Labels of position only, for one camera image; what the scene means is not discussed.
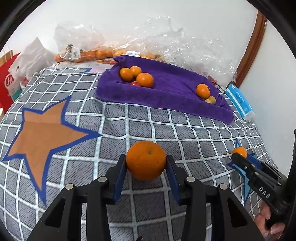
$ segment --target white wall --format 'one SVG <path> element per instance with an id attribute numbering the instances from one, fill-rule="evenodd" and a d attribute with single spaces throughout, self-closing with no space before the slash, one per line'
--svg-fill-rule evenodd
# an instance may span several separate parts
<path id="1" fill-rule="evenodd" d="M 257 10 L 246 0 L 47 0 L 13 33 L 7 45 L 20 52 L 39 37 L 53 52 L 54 29 L 59 22 L 91 21 L 107 40 L 120 29 L 137 26 L 148 18 L 170 16 L 176 27 L 195 37 L 222 39 L 223 47 L 240 61 L 249 42 Z"/>
<path id="2" fill-rule="evenodd" d="M 240 90 L 255 110 L 255 123 L 279 170 L 288 175 L 296 129 L 296 59 L 268 22 L 258 55 Z"/>

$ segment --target red tomato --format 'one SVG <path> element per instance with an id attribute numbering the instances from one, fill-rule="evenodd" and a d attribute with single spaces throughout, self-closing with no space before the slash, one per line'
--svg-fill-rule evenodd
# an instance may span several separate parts
<path id="1" fill-rule="evenodd" d="M 133 81 L 133 82 L 130 83 L 130 85 L 141 86 L 138 81 Z"/>

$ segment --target silver screw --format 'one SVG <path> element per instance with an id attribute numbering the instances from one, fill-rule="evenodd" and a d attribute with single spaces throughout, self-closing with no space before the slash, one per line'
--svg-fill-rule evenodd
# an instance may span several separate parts
<path id="1" fill-rule="evenodd" d="M 222 190 L 226 190 L 228 188 L 228 186 L 224 183 L 220 184 L 219 187 L 222 189 Z"/>
<path id="2" fill-rule="evenodd" d="M 73 187 L 74 187 L 74 185 L 72 183 L 69 183 L 66 185 L 67 190 L 71 190 Z"/>
<path id="3" fill-rule="evenodd" d="M 192 176 L 189 176 L 189 177 L 187 177 L 187 178 L 186 178 L 186 180 L 187 180 L 187 182 L 190 182 L 190 183 L 192 183 L 192 182 L 194 182 L 194 181 L 195 181 L 195 178 L 194 178 L 194 177 L 192 177 Z"/>
<path id="4" fill-rule="evenodd" d="M 98 179 L 98 181 L 100 182 L 100 183 L 104 183 L 104 182 L 106 182 L 107 181 L 107 177 L 99 177 L 99 179 Z"/>

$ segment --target star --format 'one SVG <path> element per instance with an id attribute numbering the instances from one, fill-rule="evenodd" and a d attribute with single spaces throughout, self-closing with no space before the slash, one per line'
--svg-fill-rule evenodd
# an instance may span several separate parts
<path id="1" fill-rule="evenodd" d="M 3 161 L 24 159 L 31 181 L 46 204 L 46 179 L 52 155 L 101 136 L 65 121 L 71 96 L 44 111 L 22 109 L 22 123 Z"/>
<path id="2" fill-rule="evenodd" d="M 235 138 L 235 148 L 239 147 L 240 144 L 238 142 L 238 140 Z M 259 170 L 262 169 L 262 165 L 260 163 L 260 161 L 257 160 L 257 157 L 256 157 L 256 154 L 255 153 L 252 153 L 252 154 L 247 154 L 247 158 L 246 158 L 249 162 L 253 163 Z M 251 187 L 249 186 L 248 182 L 249 182 L 249 179 L 248 177 L 246 176 L 246 171 L 241 169 L 239 166 L 237 166 L 235 163 L 233 163 L 232 161 L 229 162 L 227 164 L 228 166 L 234 168 L 235 170 L 238 171 L 238 173 L 241 175 L 241 177 L 243 178 L 243 183 L 244 183 L 244 191 L 243 191 L 243 201 L 244 201 L 244 205 L 246 204 L 249 196 L 250 196 L 250 193 L 251 193 Z"/>

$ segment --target human hand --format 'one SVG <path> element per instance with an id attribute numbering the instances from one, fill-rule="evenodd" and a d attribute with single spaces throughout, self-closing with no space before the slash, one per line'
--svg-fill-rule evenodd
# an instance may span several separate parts
<path id="1" fill-rule="evenodd" d="M 276 223 L 270 228 L 270 230 L 268 230 L 266 228 L 265 222 L 266 220 L 270 219 L 270 216 L 271 212 L 269 206 L 267 206 L 267 204 L 262 201 L 260 213 L 256 215 L 254 221 L 264 238 L 266 238 L 270 232 L 271 234 L 273 234 L 273 236 L 269 241 L 275 241 L 278 240 L 279 237 L 282 235 L 285 228 L 285 224 Z"/>

